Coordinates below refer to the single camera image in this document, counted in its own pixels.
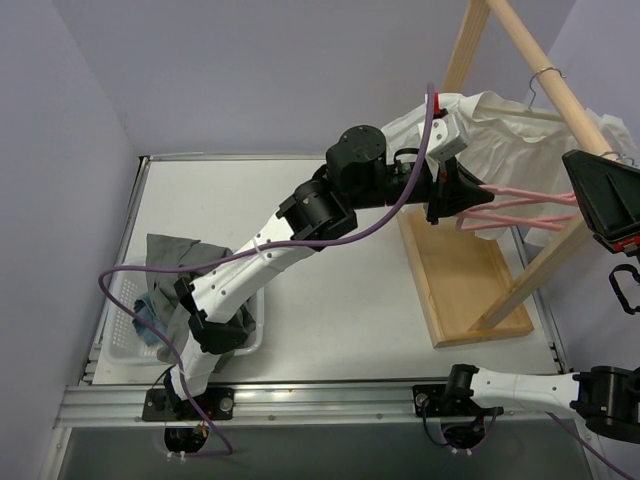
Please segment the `pink hanger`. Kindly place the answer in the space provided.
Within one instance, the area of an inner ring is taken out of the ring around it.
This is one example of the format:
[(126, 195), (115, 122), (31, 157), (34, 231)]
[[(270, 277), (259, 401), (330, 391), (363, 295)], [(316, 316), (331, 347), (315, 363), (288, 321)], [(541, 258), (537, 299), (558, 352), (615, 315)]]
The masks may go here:
[(567, 206), (577, 205), (577, 200), (573, 193), (545, 194), (529, 190), (514, 189), (495, 185), (482, 185), (481, 188), (485, 191), (491, 192), (498, 197), (509, 197), (509, 200), (500, 201), (498, 203), (498, 207), (501, 208), (544, 203)]
[(479, 231), (507, 227), (531, 227), (549, 231), (560, 231), (573, 215), (524, 218), (491, 213), (486, 209), (470, 209), (457, 215), (455, 228), (458, 231)]

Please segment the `blue denim skirt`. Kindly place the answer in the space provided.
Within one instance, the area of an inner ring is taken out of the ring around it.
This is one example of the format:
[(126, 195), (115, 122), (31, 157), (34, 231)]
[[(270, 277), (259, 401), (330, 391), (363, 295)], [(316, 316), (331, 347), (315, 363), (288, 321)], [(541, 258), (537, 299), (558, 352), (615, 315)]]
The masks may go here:
[(133, 310), (138, 317), (144, 320), (144, 323), (141, 323), (137, 318), (132, 320), (137, 336), (147, 347), (162, 345), (163, 342), (158, 335), (148, 328), (151, 325), (161, 335), (167, 333), (166, 325), (156, 313), (149, 292), (142, 294), (135, 300)]

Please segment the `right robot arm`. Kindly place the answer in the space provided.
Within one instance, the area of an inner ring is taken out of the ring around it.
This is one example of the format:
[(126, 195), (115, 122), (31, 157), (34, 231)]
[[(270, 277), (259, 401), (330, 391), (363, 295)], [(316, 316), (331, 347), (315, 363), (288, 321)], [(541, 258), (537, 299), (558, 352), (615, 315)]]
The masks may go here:
[[(612, 254), (639, 258), (639, 169), (602, 155), (562, 155), (577, 204), (595, 240)], [(639, 442), (639, 370), (596, 366), (564, 375), (501, 373), (455, 364), (443, 399), (455, 412), (517, 408), (582, 419), (609, 439)]]

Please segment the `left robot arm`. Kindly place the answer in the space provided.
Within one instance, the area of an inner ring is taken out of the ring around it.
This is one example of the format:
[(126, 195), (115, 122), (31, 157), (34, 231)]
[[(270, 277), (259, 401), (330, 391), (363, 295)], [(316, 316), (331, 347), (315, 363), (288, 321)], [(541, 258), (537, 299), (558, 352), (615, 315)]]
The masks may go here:
[(357, 211), (425, 204), (436, 223), (495, 196), (462, 167), (458, 134), (432, 141), (425, 133), (417, 148), (398, 150), (413, 161), (387, 161), (383, 132), (370, 125), (344, 132), (325, 155), (325, 163), (278, 207), (242, 249), (213, 267), (181, 271), (173, 284), (187, 315), (186, 344), (163, 379), (166, 408), (179, 419), (194, 417), (210, 375), (226, 354), (247, 339), (236, 313), (246, 301), (295, 263), (330, 246), (366, 237), (358, 232)]

